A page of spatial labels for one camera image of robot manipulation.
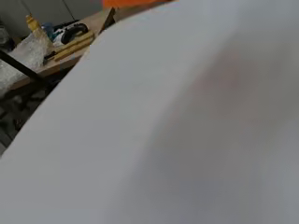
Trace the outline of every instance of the table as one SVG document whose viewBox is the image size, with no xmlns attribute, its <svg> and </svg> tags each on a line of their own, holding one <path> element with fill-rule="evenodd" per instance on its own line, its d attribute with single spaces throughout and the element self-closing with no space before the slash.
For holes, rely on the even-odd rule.
<svg viewBox="0 0 299 224">
<path fill-rule="evenodd" d="M 111 19 L 113 19 L 113 14 L 114 14 L 113 8 L 111 7 L 105 8 L 102 11 L 91 15 L 90 17 L 78 21 L 77 23 L 86 24 L 89 30 L 93 31 L 95 37 L 97 37 L 99 33 L 105 28 L 107 28 L 107 26 L 110 24 Z M 65 70 L 67 68 L 70 68 L 78 62 L 78 60 L 81 58 L 81 56 L 88 48 L 89 47 L 81 49 L 73 53 L 72 55 L 60 60 L 59 62 L 55 62 L 54 60 L 49 61 L 47 64 L 41 67 L 37 73 L 42 77 L 47 77 L 52 74 L 58 73 L 62 70 Z M 24 79 L 16 82 L 10 89 L 16 90 L 24 85 L 29 84 L 30 82 L 31 79 L 29 77 L 24 77 Z"/>
</svg>

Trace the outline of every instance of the metal frame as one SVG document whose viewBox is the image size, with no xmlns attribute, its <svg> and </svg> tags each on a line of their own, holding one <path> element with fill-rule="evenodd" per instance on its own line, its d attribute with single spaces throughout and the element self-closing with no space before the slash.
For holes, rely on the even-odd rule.
<svg viewBox="0 0 299 224">
<path fill-rule="evenodd" d="M 14 58 L 9 56 L 2 50 L 0 50 L 0 60 L 3 60 L 4 62 L 8 63 L 10 66 L 12 66 L 12 67 L 16 68 L 17 70 L 19 70 L 20 72 L 24 73 L 29 78 L 31 78 L 37 82 L 43 83 L 45 85 L 49 85 L 49 82 L 47 82 L 47 80 L 45 78 L 39 76 L 36 72 L 34 72 L 30 68 L 26 67 L 22 63 L 19 63 L 17 60 L 15 60 Z"/>
</svg>

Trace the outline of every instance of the orange object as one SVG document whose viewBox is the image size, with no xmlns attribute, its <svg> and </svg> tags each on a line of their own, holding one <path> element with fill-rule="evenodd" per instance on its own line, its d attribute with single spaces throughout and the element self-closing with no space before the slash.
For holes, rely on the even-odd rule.
<svg viewBox="0 0 299 224">
<path fill-rule="evenodd" d="M 103 0 L 104 7 L 132 7 L 154 2 L 165 2 L 165 0 Z"/>
</svg>

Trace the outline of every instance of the yellow object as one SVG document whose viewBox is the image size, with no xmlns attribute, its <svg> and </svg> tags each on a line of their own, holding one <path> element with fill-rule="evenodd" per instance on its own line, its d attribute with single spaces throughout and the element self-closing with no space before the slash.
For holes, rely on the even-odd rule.
<svg viewBox="0 0 299 224">
<path fill-rule="evenodd" d="M 29 29 L 32 31 L 36 38 L 44 39 L 48 43 L 49 51 L 53 48 L 53 44 L 48 38 L 47 34 L 40 27 L 38 21 L 33 18 L 31 15 L 26 16 L 26 22 L 28 24 Z"/>
<path fill-rule="evenodd" d="M 26 16 L 26 22 L 28 24 L 29 29 L 33 32 L 36 29 L 41 29 L 38 21 L 33 18 L 31 15 Z"/>
<path fill-rule="evenodd" d="M 84 41 L 72 46 L 69 49 L 64 50 L 63 52 L 57 54 L 54 57 L 55 62 L 58 62 L 61 59 L 66 58 L 67 56 L 71 55 L 72 53 L 75 53 L 76 51 L 78 51 L 80 49 L 84 49 L 85 47 L 90 46 L 92 42 L 93 42 L 93 39 L 89 38 L 87 40 L 84 40 Z"/>
</svg>

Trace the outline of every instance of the white sheet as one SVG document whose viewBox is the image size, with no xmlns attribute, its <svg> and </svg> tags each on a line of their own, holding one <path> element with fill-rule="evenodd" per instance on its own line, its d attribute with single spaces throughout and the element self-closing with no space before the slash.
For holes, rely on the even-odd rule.
<svg viewBox="0 0 299 224">
<path fill-rule="evenodd" d="M 298 223 L 298 4 L 105 31 L 0 160 L 0 223 Z"/>
</svg>

